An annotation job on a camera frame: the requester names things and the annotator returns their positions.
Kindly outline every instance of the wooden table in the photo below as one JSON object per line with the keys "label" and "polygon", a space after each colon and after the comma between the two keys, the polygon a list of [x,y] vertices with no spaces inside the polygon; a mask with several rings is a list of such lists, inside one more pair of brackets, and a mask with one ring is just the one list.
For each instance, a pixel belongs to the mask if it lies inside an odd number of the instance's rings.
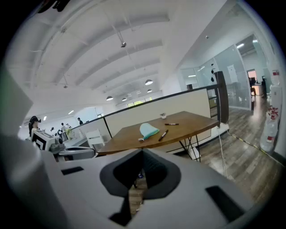
{"label": "wooden table", "polygon": [[[209,130],[219,124],[219,121],[207,118],[201,115],[182,111],[176,114],[168,115],[166,119],[154,119],[148,122],[150,125],[158,128],[159,133],[149,137],[145,141],[138,141],[143,136],[140,133],[142,123],[122,128],[106,145],[98,152],[101,155],[117,153],[132,148],[155,148],[162,145],[180,142],[184,150],[187,145],[183,145],[181,140],[189,139],[206,130]],[[179,123],[176,126],[166,126],[165,123]],[[162,134],[169,130],[165,137],[158,141]]]}

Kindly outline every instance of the water bottle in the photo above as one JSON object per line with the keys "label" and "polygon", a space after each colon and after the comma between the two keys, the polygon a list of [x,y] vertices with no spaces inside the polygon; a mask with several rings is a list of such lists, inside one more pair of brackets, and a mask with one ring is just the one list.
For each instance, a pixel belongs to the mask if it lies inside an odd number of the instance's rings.
{"label": "water bottle", "polygon": [[276,114],[272,113],[271,118],[266,120],[263,133],[260,138],[260,147],[266,152],[270,152],[274,146],[274,140],[278,131]]}

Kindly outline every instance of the chair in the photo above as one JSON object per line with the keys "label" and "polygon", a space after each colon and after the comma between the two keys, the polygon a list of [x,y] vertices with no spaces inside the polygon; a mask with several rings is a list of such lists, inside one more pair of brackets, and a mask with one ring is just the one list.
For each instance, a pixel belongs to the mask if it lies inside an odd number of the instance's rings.
{"label": "chair", "polygon": [[93,145],[103,144],[103,146],[105,146],[105,143],[103,141],[103,138],[100,134],[99,129],[97,129],[95,131],[87,132],[85,135],[86,135],[86,138],[88,139],[88,144],[89,144],[90,148],[94,148],[96,150],[96,152],[97,152],[97,149]]}

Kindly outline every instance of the teal cloth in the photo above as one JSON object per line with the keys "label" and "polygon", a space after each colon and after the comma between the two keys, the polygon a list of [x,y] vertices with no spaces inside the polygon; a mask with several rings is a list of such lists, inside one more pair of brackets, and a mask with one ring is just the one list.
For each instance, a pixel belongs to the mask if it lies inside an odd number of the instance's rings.
{"label": "teal cloth", "polygon": [[140,132],[143,135],[144,140],[147,139],[148,137],[156,134],[159,132],[159,129],[151,126],[148,123],[142,123],[140,126]]}

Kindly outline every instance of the wooden floor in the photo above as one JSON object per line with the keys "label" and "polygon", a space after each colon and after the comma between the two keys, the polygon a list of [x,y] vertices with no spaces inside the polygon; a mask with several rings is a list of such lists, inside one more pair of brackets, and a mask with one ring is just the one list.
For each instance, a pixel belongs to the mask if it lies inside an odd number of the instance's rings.
{"label": "wooden floor", "polygon": [[[254,111],[229,108],[229,133],[259,146],[269,103],[256,97]],[[272,194],[282,166],[269,156],[227,133],[221,136],[227,178],[232,180],[255,203],[265,201]],[[201,161],[223,175],[219,139],[200,147]],[[134,215],[146,190],[146,180],[138,179],[138,188],[129,191],[131,213]]]}

